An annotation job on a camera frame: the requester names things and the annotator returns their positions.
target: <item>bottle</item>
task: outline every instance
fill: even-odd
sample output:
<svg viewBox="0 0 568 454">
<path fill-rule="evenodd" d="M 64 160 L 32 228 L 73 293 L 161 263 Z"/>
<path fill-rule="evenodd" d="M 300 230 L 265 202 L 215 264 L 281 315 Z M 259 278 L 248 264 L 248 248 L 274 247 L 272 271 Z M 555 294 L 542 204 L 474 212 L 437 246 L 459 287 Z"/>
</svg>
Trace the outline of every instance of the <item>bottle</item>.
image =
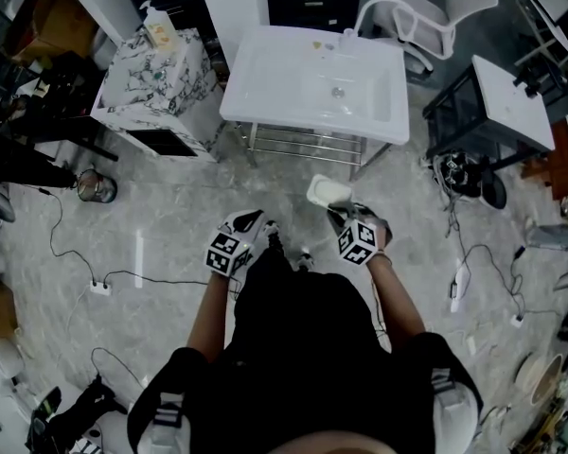
<svg viewBox="0 0 568 454">
<path fill-rule="evenodd" d="M 151 0 L 144 2 L 142 9 L 147 9 L 148 16 L 143 21 L 150 41 L 158 51 L 173 51 L 179 45 L 179 36 L 165 11 L 156 10 Z"/>
</svg>

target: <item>electric cable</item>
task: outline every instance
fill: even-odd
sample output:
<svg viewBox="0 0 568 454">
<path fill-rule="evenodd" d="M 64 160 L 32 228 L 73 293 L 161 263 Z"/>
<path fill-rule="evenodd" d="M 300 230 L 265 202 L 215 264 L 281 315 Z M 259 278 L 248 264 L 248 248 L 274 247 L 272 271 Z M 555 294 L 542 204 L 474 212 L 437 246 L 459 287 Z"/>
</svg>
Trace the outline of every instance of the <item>electric cable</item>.
<svg viewBox="0 0 568 454">
<path fill-rule="evenodd" d="M 124 271 L 124 270 L 122 270 L 122 271 L 111 271 L 111 272 L 108 272 L 107 274 L 105 274 L 105 277 L 103 278 L 103 284 L 106 283 L 108 277 L 110 277 L 110 276 L 112 276 L 112 275 L 115 275 L 115 274 L 129 274 L 129 275 L 131 275 L 131 276 L 138 277 L 138 278 L 140 278 L 140 279 L 145 279 L 146 281 L 149 281 L 149 282 L 151 282 L 151 283 L 164 283 L 164 284 L 201 284 L 201 285 L 204 285 L 204 286 L 207 286 L 207 285 L 208 285 L 208 283 L 206 283 L 206 282 L 204 282 L 204 281 L 169 281 L 169 280 L 166 280 L 166 279 L 151 279 L 150 277 L 143 276 L 143 275 L 141 275 L 141 274 L 137 274 L 137 273 L 131 272 L 131 271 Z"/>
<path fill-rule="evenodd" d="M 52 198 L 54 198 L 54 199 L 57 200 L 57 202 L 59 203 L 59 213 L 60 213 L 60 215 L 59 215 L 59 220 L 57 221 L 57 223 L 55 223 L 55 225 L 54 225 L 54 226 L 52 227 L 52 229 L 50 230 L 50 240 L 49 240 L 50 251 L 53 253 L 53 255 L 54 255 L 55 257 L 63 257 L 64 255 L 67 255 L 67 254 L 69 254 L 69 253 L 73 253 L 73 254 L 77 255 L 77 256 L 84 262 L 84 264 L 86 264 L 86 266 L 88 267 L 88 270 L 89 270 L 90 273 L 91 273 L 91 278 L 92 278 L 93 284 L 96 284 L 96 283 L 97 283 L 97 280 L 96 280 L 95 274 L 94 274 L 94 272 L 93 272 L 93 268 L 91 267 L 90 262 L 87 261 L 81 253 L 79 253 L 79 252 L 76 251 L 76 250 L 66 251 L 66 252 L 64 252 L 64 253 L 56 253 L 56 252 L 55 252 L 55 249 L 54 249 L 54 247 L 53 247 L 53 236 L 55 235 L 55 230 L 57 229 L 57 227 L 59 227 L 59 225 L 61 224 L 61 222 L 62 222 L 62 220 L 63 220 L 63 205 L 62 205 L 62 202 L 61 202 L 61 200 L 59 199 L 59 197 L 57 197 L 56 195 L 54 195 L 53 193 L 49 192 L 48 190 L 46 190 L 46 189 L 44 189 L 44 188 L 35 187 L 35 186 L 30 186 L 30 185 L 23 184 L 23 183 L 19 183 L 19 184 L 21 184 L 22 186 L 25 186 L 25 187 L 27 187 L 27 188 L 31 188 L 31 189 L 33 189 L 33 190 L 37 190 L 37 191 L 39 191 L 40 193 L 42 193 L 42 194 L 44 194 L 44 195 L 47 195 L 47 196 L 49 196 L 49 197 L 52 197 Z M 103 279 L 103 283 L 105 283 L 105 281 L 107 280 L 107 278 L 108 278 L 110 275 L 115 275 L 115 274 L 129 274 L 129 275 L 132 275 L 132 276 L 135 276 L 135 277 L 139 277 L 139 278 L 141 278 L 141 279 L 145 279 L 146 281 L 149 281 L 149 282 L 151 282 L 151 283 L 156 283 L 156 284 L 164 283 L 164 284 L 198 284 L 198 285 L 203 285 L 203 286 L 207 286 L 207 285 L 208 285 L 208 283 L 207 283 L 207 282 L 204 282 L 204 281 L 170 281 L 170 280 L 166 280 L 166 279 L 152 279 L 152 278 L 149 278 L 149 277 L 146 277 L 146 276 L 142 276 L 142 275 L 140 275 L 140 274 L 136 274 L 135 272 L 124 271 L 124 270 L 122 270 L 122 271 L 111 271 L 111 272 L 108 272 L 108 273 L 105 275 L 104 279 Z M 238 288 L 236 288 L 236 289 L 234 289 L 233 291 L 231 291 L 231 292 L 234 293 L 235 299 L 237 299 L 238 295 L 240 294 L 240 290 L 241 290 L 241 282 L 240 282 L 238 279 L 235 279 L 235 278 L 233 278 L 233 277 L 231 277 L 230 279 L 236 281 L 236 283 L 237 283 L 238 286 L 239 286 Z M 82 296 L 84 295 L 84 292 L 79 296 L 79 298 L 78 298 L 78 300 L 77 300 L 77 302 L 76 302 L 76 306 L 78 306 L 78 303 L 80 302 Z M 71 322 L 71 316 L 70 316 L 70 318 L 68 319 L 67 324 L 69 324 L 70 322 Z"/>
<path fill-rule="evenodd" d="M 91 267 L 90 263 L 84 258 L 84 256 L 81 253 L 79 253 L 78 251 L 76 251 L 74 249 L 72 249 L 70 251 L 65 251 L 64 253 L 56 253 L 55 252 L 55 248 L 53 247 L 53 236 L 55 235 L 55 229 L 57 229 L 57 227 L 59 227 L 59 224 L 63 220 L 63 204 L 62 204 L 61 199 L 59 197 L 50 193 L 48 190 L 44 190 L 43 188 L 37 188 L 37 190 L 40 193 L 43 193 L 45 195 L 48 195 L 49 197 L 52 197 L 53 199 L 56 199 L 57 203 L 59 204 L 59 220 L 57 220 L 57 223 L 55 225 L 53 225 L 53 228 L 50 230 L 50 240 L 48 242 L 49 245 L 50 245 L 50 251 L 53 253 L 53 255 L 55 257 L 63 257 L 64 255 L 68 255 L 69 253 L 77 255 L 84 262 L 84 264 L 86 264 L 86 266 L 88 267 L 88 270 L 91 273 L 91 279 L 93 281 L 93 284 L 95 284 L 97 281 L 95 280 L 95 273 L 93 272 L 93 268 Z"/>
<path fill-rule="evenodd" d="M 462 196 L 461 194 L 455 193 L 451 188 L 449 188 L 446 185 L 440 169 L 442 160 L 443 158 L 441 157 L 440 158 L 435 157 L 434 160 L 432 161 L 432 168 L 435 176 L 435 181 L 439 184 L 442 192 L 448 198 L 448 204 L 444 208 L 444 211 L 448 212 L 448 230 L 446 232 L 445 237 L 449 237 L 452 231 L 457 232 L 461 253 L 463 254 L 463 260 L 461 261 L 460 266 L 457 268 L 456 272 L 454 273 L 453 280 L 451 281 L 451 288 L 453 287 L 453 285 L 456 284 L 456 275 L 459 273 L 459 271 L 461 271 L 461 269 L 463 269 L 463 267 L 466 267 L 469 277 L 467 280 L 467 284 L 463 288 L 463 292 L 461 293 L 458 299 L 461 300 L 465 297 L 467 291 L 469 290 L 471 277 L 472 277 L 471 269 L 468 263 L 469 257 L 471 253 L 476 249 L 486 249 L 486 251 L 488 252 L 488 258 L 490 259 L 490 264 L 498 272 L 503 288 L 505 289 L 509 297 L 512 299 L 515 306 L 518 308 L 518 318 L 522 318 L 526 311 L 525 298 L 524 295 L 521 293 L 522 284 L 524 283 L 524 277 L 521 274 L 516 274 L 513 270 L 513 266 L 515 265 L 516 261 L 520 258 L 522 253 L 524 253 L 525 248 L 521 248 L 515 253 L 513 261 L 511 261 L 511 264 L 509 265 L 509 274 L 511 276 L 512 283 L 511 287 L 508 287 L 503 272 L 494 262 L 494 255 L 492 253 L 492 249 L 488 244 L 483 244 L 483 243 L 474 244 L 469 249 L 465 247 L 465 243 L 463 242 L 463 235 L 461 234 L 461 224 L 458 221 L 458 216 L 456 214 L 456 204 L 461 200 Z M 516 299 L 518 296 L 522 299 L 521 305 Z"/>
<path fill-rule="evenodd" d="M 555 309 L 525 309 L 524 315 L 526 314 L 555 314 L 560 318 L 562 317 L 561 313 Z"/>
<path fill-rule="evenodd" d="M 141 390 L 144 390 L 145 387 L 143 387 L 143 384 L 141 383 L 141 380 L 139 380 L 138 376 L 135 375 L 133 373 L 133 370 L 131 370 L 131 368 L 124 363 L 124 361 L 122 361 L 119 357 L 117 357 L 116 355 L 114 355 L 111 351 L 109 351 L 107 348 L 103 348 L 102 346 L 97 346 L 95 348 L 93 348 L 93 351 L 91 352 L 91 363 L 93 363 L 93 366 L 95 367 L 95 370 L 97 371 L 97 375 L 102 376 L 103 378 L 106 378 L 105 375 L 101 374 L 101 371 L 99 370 L 99 368 L 97 367 L 97 364 L 95 363 L 95 353 L 97 351 L 102 351 L 107 353 L 108 355 L 110 355 L 111 357 L 113 357 L 120 365 L 122 365 L 124 367 L 124 369 L 131 374 L 131 376 L 134 378 L 134 381 L 136 381 L 137 385 L 139 387 L 141 387 Z"/>
</svg>

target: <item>marble pattern cabinet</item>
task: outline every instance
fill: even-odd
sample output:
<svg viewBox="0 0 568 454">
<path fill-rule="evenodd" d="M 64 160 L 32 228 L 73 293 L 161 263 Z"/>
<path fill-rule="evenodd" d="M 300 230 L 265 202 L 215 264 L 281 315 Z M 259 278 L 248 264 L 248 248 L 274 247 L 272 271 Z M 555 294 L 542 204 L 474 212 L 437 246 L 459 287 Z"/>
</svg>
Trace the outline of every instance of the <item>marble pattern cabinet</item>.
<svg viewBox="0 0 568 454">
<path fill-rule="evenodd" d="M 178 31 L 173 52 L 136 34 L 117 50 L 91 115 L 145 151 L 216 161 L 222 89 L 198 31 Z"/>
</svg>

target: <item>white chair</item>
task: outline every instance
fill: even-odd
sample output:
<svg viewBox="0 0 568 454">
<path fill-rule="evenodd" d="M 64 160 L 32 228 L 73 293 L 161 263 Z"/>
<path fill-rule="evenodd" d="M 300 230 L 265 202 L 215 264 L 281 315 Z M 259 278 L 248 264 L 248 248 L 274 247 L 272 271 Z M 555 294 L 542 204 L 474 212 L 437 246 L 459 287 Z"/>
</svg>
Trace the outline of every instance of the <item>white chair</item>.
<svg viewBox="0 0 568 454">
<path fill-rule="evenodd" d="M 445 1 L 446 8 L 441 9 L 429 0 L 381 0 L 376 3 L 373 21 L 402 42 L 446 60 L 453 54 L 456 25 L 473 13 L 496 7 L 499 0 Z M 429 60 L 409 44 L 404 50 L 419 59 L 428 72 L 433 72 Z"/>
</svg>

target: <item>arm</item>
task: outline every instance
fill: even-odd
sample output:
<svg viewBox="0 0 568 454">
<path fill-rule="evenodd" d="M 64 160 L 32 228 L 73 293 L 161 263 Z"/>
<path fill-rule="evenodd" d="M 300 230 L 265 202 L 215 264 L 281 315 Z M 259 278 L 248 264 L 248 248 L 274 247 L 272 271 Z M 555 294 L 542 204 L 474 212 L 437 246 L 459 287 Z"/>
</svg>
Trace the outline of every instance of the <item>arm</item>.
<svg viewBox="0 0 568 454">
<path fill-rule="evenodd" d="M 187 340 L 187 347 L 202 353 L 208 363 L 217 359 L 225 344 L 228 288 L 229 278 L 213 272 Z"/>
<path fill-rule="evenodd" d="M 368 270 L 379 293 L 391 347 L 399 350 L 412 337 L 424 333 L 425 325 L 386 257 L 375 255 L 368 261 Z"/>
</svg>

